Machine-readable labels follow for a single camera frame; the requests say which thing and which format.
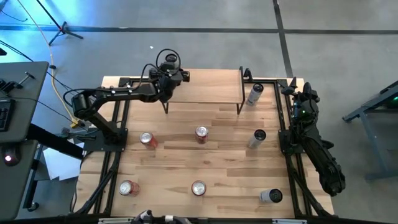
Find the concrete floor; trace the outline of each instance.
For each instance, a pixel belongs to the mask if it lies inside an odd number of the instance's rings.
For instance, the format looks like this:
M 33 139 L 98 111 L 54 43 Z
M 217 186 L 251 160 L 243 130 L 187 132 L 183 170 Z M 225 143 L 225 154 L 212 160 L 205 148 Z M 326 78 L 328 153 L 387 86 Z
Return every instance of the concrete floor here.
M 39 24 L 52 25 L 35 1 L 22 2 Z M 53 0 L 44 4 L 59 22 L 71 26 L 277 28 L 272 0 Z M 285 29 L 398 29 L 395 0 L 280 0 L 279 4 Z M 20 19 L 27 17 L 16 0 L 9 0 L 3 10 Z M 20 24 L 0 13 L 0 25 L 15 23 Z M 45 33 L 48 39 L 54 34 Z M 278 34 L 78 34 L 85 39 L 63 36 L 52 47 L 57 78 L 73 88 L 97 87 L 104 75 L 137 75 L 165 47 L 180 53 L 185 68 L 242 65 L 255 77 L 286 77 Z M 34 60 L 50 60 L 39 32 L 0 30 L 0 39 Z M 288 34 L 286 39 L 293 74 L 318 91 L 318 128 L 324 139 L 335 143 L 331 153 L 346 175 L 346 189 L 332 198 L 335 213 L 343 218 L 398 223 L 398 178 L 364 180 L 365 174 L 379 170 L 377 160 L 361 122 L 341 120 L 397 80 L 398 36 Z M 0 58 L 0 62 L 20 61 L 26 59 L 11 51 Z M 66 115 L 48 77 L 39 100 Z M 33 122 L 53 133 L 69 125 L 41 105 Z M 393 158 L 398 154 L 388 153 Z M 21 211 L 19 218 L 67 214 L 73 184 L 74 180 L 40 183 L 35 201 L 41 207 L 32 213 Z

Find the red soda can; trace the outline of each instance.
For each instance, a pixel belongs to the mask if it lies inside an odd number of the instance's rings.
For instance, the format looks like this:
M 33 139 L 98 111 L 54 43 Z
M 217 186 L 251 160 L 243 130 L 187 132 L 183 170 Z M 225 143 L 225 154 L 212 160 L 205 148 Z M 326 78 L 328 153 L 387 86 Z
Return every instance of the red soda can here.
M 199 144 L 204 144 L 207 142 L 209 136 L 209 130 L 204 126 L 199 126 L 195 131 L 196 139 Z
M 154 150 L 157 147 L 157 141 L 151 133 L 142 133 L 139 140 L 149 150 Z
M 130 180 L 124 180 L 119 186 L 119 193 L 124 196 L 137 196 L 140 189 L 141 188 L 137 183 Z

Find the tripod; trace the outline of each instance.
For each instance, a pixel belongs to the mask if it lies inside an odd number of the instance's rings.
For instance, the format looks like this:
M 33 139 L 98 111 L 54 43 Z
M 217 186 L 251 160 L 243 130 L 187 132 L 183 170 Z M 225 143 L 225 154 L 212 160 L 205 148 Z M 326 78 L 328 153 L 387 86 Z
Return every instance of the tripod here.
M 51 41 L 49 42 L 49 45 L 51 45 L 52 42 L 53 42 L 57 37 L 60 36 L 60 33 L 62 33 L 61 35 L 69 34 L 69 35 L 72 35 L 72 36 L 77 37 L 77 38 L 79 38 L 79 39 L 83 39 L 82 36 L 77 35 L 77 34 L 74 34 L 74 33 L 72 33 L 72 32 L 69 31 L 69 29 L 68 29 L 68 27 L 67 27 L 67 22 L 63 22 L 62 26 L 59 26 L 59 24 L 58 24 L 58 23 L 55 21 L 55 19 L 51 16 L 51 14 L 48 12 L 48 10 L 46 10 L 46 8 L 42 5 L 42 3 L 41 3 L 39 0 L 36 0 L 36 1 L 40 4 L 40 6 L 42 6 L 42 8 L 44 9 L 45 13 L 47 13 L 47 15 L 49 15 L 49 17 L 51 18 L 51 20 L 52 20 L 52 21 L 54 22 L 54 24 L 58 27 L 58 32 L 57 32 L 57 34 L 55 34 L 55 36 L 51 39 Z

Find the wooden tabletop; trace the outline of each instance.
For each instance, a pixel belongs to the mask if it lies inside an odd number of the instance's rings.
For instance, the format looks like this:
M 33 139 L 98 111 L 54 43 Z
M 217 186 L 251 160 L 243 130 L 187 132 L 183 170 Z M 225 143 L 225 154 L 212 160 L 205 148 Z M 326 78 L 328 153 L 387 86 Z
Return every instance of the wooden tabletop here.
M 119 77 L 104 77 L 103 86 L 116 86 Z M 302 90 L 303 80 L 297 80 Z M 216 87 L 223 92 L 223 87 Z M 245 84 L 246 96 L 252 84 Z M 100 113 L 111 119 L 114 103 L 102 106 Z M 123 103 L 119 119 L 122 116 Z M 127 128 L 129 136 L 119 166 L 112 216 L 136 216 L 151 209 L 155 216 L 229 217 L 229 218 L 293 218 L 292 198 L 284 156 L 280 152 L 277 132 L 279 119 L 272 85 L 264 85 L 256 106 L 244 105 L 240 115 L 236 105 L 173 103 L 165 114 L 161 103 L 131 101 Z M 195 128 L 206 126 L 209 141 L 199 145 Z M 258 149 L 246 143 L 256 129 L 264 129 L 267 139 Z M 139 142 L 139 135 L 150 131 L 158 140 L 150 151 Z M 104 153 L 94 152 L 81 167 L 77 185 L 78 210 L 98 185 Z M 317 200 L 333 213 L 330 196 L 322 190 L 319 175 L 306 155 L 303 164 L 307 185 Z M 123 180 L 137 182 L 141 192 L 136 197 L 122 196 L 118 187 Z M 195 180 L 206 183 L 204 196 L 192 194 Z M 284 197 L 280 203 L 262 203 L 259 194 L 278 188 Z M 101 211 L 108 196 L 104 190 Z M 301 191 L 300 208 L 304 211 Z

